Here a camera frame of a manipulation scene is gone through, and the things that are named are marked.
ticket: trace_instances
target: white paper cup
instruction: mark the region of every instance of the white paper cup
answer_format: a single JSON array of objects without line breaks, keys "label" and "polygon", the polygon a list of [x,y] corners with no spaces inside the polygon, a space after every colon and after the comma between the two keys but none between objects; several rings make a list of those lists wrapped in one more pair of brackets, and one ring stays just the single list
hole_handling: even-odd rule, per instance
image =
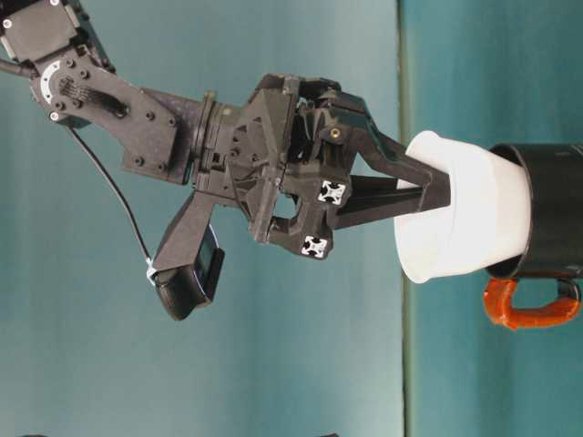
[{"label": "white paper cup", "polygon": [[[523,168],[478,146],[422,132],[407,155],[449,174],[451,205],[395,218],[405,274],[416,283],[463,275],[523,253],[530,192]],[[398,188],[411,184],[399,181]]]}]

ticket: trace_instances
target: screw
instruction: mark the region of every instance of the screw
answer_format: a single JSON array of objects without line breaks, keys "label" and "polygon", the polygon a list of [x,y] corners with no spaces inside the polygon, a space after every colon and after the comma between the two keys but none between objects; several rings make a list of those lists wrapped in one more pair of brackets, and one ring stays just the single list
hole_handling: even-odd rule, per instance
[{"label": "screw", "polygon": [[330,131],[330,136],[331,136],[332,138],[334,138],[334,139],[338,139],[338,138],[340,138],[340,137],[342,136],[342,134],[343,134],[343,133],[341,132],[341,130],[340,130],[339,128],[337,128],[337,127],[335,127],[334,129],[332,129],[332,130]]}]

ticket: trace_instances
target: black plastic part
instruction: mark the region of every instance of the black plastic part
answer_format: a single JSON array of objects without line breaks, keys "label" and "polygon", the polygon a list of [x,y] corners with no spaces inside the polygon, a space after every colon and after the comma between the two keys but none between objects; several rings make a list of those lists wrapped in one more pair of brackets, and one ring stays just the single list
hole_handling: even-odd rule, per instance
[{"label": "black plastic part", "polygon": [[174,320],[184,320],[196,308],[210,305],[215,298],[225,252],[215,249],[206,281],[200,282],[193,264],[160,272],[156,290],[162,305]]},{"label": "black plastic part", "polygon": [[559,279],[557,281],[558,296],[581,302],[581,288],[572,279]]},{"label": "black plastic part", "polygon": [[527,250],[489,267],[490,275],[583,277],[583,147],[500,145],[492,152],[527,171],[532,212]]}]

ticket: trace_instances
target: mug handle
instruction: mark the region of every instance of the mug handle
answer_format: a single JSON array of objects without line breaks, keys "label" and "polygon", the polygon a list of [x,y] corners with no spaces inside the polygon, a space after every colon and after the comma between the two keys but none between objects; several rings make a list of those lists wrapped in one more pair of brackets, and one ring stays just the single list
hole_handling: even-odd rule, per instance
[{"label": "mug handle", "polygon": [[549,328],[575,319],[581,307],[581,290],[572,279],[558,279],[557,299],[545,307],[517,310],[512,297],[517,279],[491,279],[484,292],[484,306],[490,320],[511,330]]}]

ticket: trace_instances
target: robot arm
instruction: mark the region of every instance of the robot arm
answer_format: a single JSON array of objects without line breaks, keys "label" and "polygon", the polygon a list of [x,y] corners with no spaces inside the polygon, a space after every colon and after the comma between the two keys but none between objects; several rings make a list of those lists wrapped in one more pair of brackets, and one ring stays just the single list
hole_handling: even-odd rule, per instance
[{"label": "robot arm", "polygon": [[[215,205],[238,208],[260,243],[325,259],[333,231],[450,203],[449,177],[379,132],[364,101],[327,79],[267,75],[242,107],[136,88],[116,75],[77,0],[0,0],[0,41],[36,102],[69,128],[103,127],[122,169],[195,192],[170,224],[149,276],[170,315],[212,302],[224,254]],[[352,175],[357,155],[387,178]],[[398,179],[414,185],[397,189]],[[278,196],[294,218],[275,217]]]}]

